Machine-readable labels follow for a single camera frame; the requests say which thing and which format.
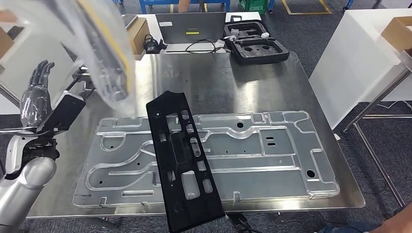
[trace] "black plastic part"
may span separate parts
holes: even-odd
[[[83,110],[86,102],[71,95],[64,95],[53,112],[38,127],[37,133],[49,131],[50,134],[69,130],[71,124]]]
[[[226,44],[240,64],[270,64],[288,59],[289,51],[278,40],[261,38],[262,33],[268,33],[261,20],[227,22],[224,35],[230,36],[232,29],[239,30],[239,36],[235,42],[226,41]]]
[[[239,233],[251,233],[251,227],[250,224],[247,220],[247,218],[243,214],[227,214],[227,218],[230,220],[230,222],[233,224],[233,227],[235,227],[236,232]]]
[[[184,93],[164,92],[147,103],[147,114],[157,167],[160,174],[163,199],[169,231],[178,233],[224,216],[222,203],[217,191],[209,163],[207,162],[193,117]],[[166,121],[167,115],[177,115],[182,131],[171,133]],[[191,125],[193,132],[186,127]],[[194,154],[190,140],[196,140],[200,154]],[[203,161],[206,170],[200,171],[197,162]],[[186,199],[181,175],[193,171],[200,196]],[[209,179],[212,191],[206,192],[203,181]]]

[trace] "black cable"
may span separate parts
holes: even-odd
[[[209,42],[210,44],[212,44],[212,46],[213,46],[212,51],[208,51],[208,52],[192,52],[192,51],[189,51],[189,50],[188,50],[188,49],[189,49],[190,47],[192,47],[193,45],[195,45],[195,44],[197,44],[197,43],[200,43],[200,42],[202,42],[202,41],[206,41],[206,42]],[[185,52],[188,52],[188,53],[213,53],[213,52],[216,52],[216,51],[217,51],[217,50],[216,50],[215,44],[214,44],[213,42],[211,42],[210,40],[207,40],[207,39],[197,40],[197,41],[191,43],[191,44],[185,49]]]
[[[79,76],[69,84],[69,86],[66,88],[66,91],[69,91],[81,79],[81,77],[82,75],[79,74]]]
[[[318,214],[319,214],[319,216],[323,219],[323,221],[325,221],[325,222],[332,223],[332,224],[339,224],[339,225],[347,226],[347,227],[350,227],[350,228],[352,228],[352,229],[354,229],[354,230],[356,230],[356,231],[358,231],[358,232],[360,232],[360,233],[363,233],[363,231],[359,230],[358,228],[349,226],[349,225],[347,225],[347,224],[340,223],[340,222],[332,222],[332,221],[326,220],[326,219],[322,216],[322,214],[321,214],[320,211],[318,211]]]
[[[251,228],[251,227],[248,227],[248,226],[247,226],[246,224],[244,224],[243,222],[240,222],[240,224],[241,224],[244,228],[250,230],[251,232],[262,233],[261,231],[255,230],[255,229],[253,229],[253,228]]]
[[[38,136],[42,136],[45,135],[47,133],[49,133],[50,130],[47,130],[45,132],[42,133],[33,133],[33,134],[26,134],[26,133],[16,133],[16,132],[1,132],[0,134],[9,134],[9,135],[16,135],[16,136],[22,136],[22,137],[38,137]]]

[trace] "plastic bag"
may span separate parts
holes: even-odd
[[[135,63],[112,0],[0,0],[0,8],[12,11],[32,33],[48,33],[73,50],[102,99],[135,115]]]

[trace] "metal panel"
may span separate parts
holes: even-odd
[[[306,200],[339,193],[307,112],[197,115],[193,119],[223,203]],[[181,130],[177,116],[167,120],[171,133]],[[105,118],[96,132],[74,204],[162,203],[148,119]]]

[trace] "table surface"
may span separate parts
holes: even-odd
[[[278,64],[240,66],[229,53],[153,54],[136,61],[137,114],[166,90],[185,92],[192,114],[305,110],[313,121],[340,185],[340,194],[317,200],[276,200],[225,204],[226,211],[285,212],[360,208],[365,200],[315,97],[297,55]],[[133,216],[165,213],[164,206],[79,208],[72,199],[95,129],[103,117],[119,117],[97,93],[69,131],[58,135],[57,173],[45,186],[28,218]]]
[[[159,24],[157,23],[156,15],[155,14],[148,14],[148,15],[137,15],[140,18],[146,18],[147,25],[149,26],[150,34],[153,38],[157,41],[163,39],[162,33],[160,32]],[[231,16],[242,16],[242,20],[252,20],[257,19],[261,20],[259,12],[228,12],[226,13],[226,22],[230,22]],[[163,50],[162,53],[166,53],[166,51],[184,51],[190,43],[188,44],[168,44],[167,49]],[[191,50],[212,50],[213,46],[209,43],[197,43],[190,47]]]

